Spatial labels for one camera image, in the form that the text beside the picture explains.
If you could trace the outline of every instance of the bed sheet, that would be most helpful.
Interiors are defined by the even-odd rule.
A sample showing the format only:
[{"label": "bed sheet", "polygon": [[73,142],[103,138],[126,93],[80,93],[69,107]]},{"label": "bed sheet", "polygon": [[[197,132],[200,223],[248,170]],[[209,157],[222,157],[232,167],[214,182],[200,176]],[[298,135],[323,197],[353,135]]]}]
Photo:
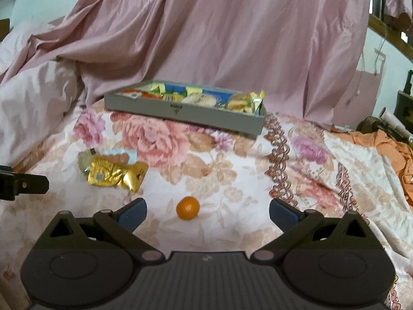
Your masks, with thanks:
[{"label": "bed sheet", "polygon": [[[150,166],[140,191],[90,186],[76,157],[92,147],[137,150]],[[145,198],[148,217],[135,234],[166,255],[173,250],[245,250],[250,255],[281,234],[268,216],[273,197],[330,217],[356,210],[396,267],[386,304],[392,310],[413,308],[413,215],[389,160],[374,148],[343,142],[293,117],[269,114],[253,140],[108,112],[101,100],[67,114],[16,170],[46,175],[50,190],[0,202],[0,292],[11,309],[28,305],[19,270],[58,211],[91,216],[137,197]],[[196,219],[182,221],[175,207],[188,195],[198,198],[201,209]]]}]

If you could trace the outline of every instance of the pink flower pattern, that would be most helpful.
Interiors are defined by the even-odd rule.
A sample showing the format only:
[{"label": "pink flower pattern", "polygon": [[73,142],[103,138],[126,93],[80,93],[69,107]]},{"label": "pink flower pattern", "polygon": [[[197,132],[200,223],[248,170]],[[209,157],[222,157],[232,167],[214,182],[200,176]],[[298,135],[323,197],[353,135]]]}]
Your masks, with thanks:
[{"label": "pink flower pattern", "polygon": [[110,120],[111,120],[112,122],[116,122],[116,121],[126,121],[126,120],[128,120],[129,118],[131,118],[131,117],[132,117],[132,114],[130,114],[130,113],[113,112],[113,113],[110,115]]},{"label": "pink flower pattern", "polygon": [[315,181],[306,184],[302,191],[303,192],[301,192],[300,195],[315,198],[317,200],[317,205],[323,210],[334,210],[339,204],[339,200],[336,198],[333,191]]},{"label": "pink flower pattern", "polygon": [[188,127],[188,131],[189,131],[189,132],[195,132],[195,133],[201,133],[201,134],[203,134],[203,133],[205,132],[205,128],[190,125],[190,126]]},{"label": "pink flower pattern", "polygon": [[217,143],[215,149],[228,151],[234,145],[234,140],[231,138],[231,135],[225,132],[216,131],[210,135],[214,138],[215,142]]},{"label": "pink flower pattern", "polygon": [[304,136],[295,136],[292,139],[292,145],[300,157],[307,161],[317,164],[324,164],[327,161],[327,150]]},{"label": "pink flower pattern", "polygon": [[93,148],[103,141],[105,121],[93,110],[86,110],[80,114],[73,131],[75,137],[82,139],[89,148]]},{"label": "pink flower pattern", "polygon": [[189,150],[188,125],[133,116],[123,126],[125,147],[136,149],[149,166],[181,164]]}]

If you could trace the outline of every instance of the mandarin orange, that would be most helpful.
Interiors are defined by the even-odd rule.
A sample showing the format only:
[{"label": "mandarin orange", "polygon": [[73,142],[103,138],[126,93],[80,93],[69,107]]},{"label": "mandarin orange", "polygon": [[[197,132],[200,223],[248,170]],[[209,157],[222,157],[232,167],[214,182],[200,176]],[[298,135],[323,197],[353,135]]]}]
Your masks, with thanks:
[{"label": "mandarin orange", "polygon": [[194,219],[200,211],[200,203],[194,197],[188,196],[183,198],[176,205],[176,214],[182,220]]}]

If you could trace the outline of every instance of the pink curtain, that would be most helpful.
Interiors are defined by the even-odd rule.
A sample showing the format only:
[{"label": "pink curtain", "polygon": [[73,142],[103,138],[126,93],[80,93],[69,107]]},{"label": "pink curtain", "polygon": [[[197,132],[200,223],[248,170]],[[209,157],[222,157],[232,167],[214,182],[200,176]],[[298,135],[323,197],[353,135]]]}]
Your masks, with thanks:
[{"label": "pink curtain", "polygon": [[386,0],[385,14],[399,17],[406,13],[413,20],[413,0]]},{"label": "pink curtain", "polygon": [[353,77],[370,0],[79,0],[5,74],[78,61],[87,104],[142,79],[265,90],[268,110],[331,128]]}]

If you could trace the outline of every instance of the wire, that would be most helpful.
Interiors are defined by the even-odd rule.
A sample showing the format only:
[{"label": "wire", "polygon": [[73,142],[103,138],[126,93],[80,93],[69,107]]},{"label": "wire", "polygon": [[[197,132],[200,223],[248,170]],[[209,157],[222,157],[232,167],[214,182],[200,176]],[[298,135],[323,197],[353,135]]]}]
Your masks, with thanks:
[{"label": "wire", "polygon": [[374,60],[374,76],[375,77],[377,76],[377,61],[379,60],[379,56],[382,52],[382,48],[383,48],[383,45],[385,44],[386,40],[387,40],[387,30],[386,30],[386,37],[384,38],[383,43],[381,44],[381,47],[379,49],[379,52],[377,53],[376,59]]},{"label": "wire", "polygon": [[354,92],[353,92],[353,94],[352,94],[352,96],[346,101],[346,105],[348,106],[348,105],[350,105],[350,102],[352,102],[352,100],[353,100],[353,98],[354,97],[356,97],[356,96],[358,96],[359,94],[360,94],[360,90],[359,90],[359,88],[360,88],[360,82],[361,82],[361,77],[363,76],[363,73],[366,71],[366,61],[365,61],[365,59],[364,59],[364,50],[361,52],[361,63],[362,63],[362,71],[361,71],[361,73],[360,73],[360,77],[359,77],[359,82],[357,83],[357,87],[356,87],[356,89],[354,90]]}]

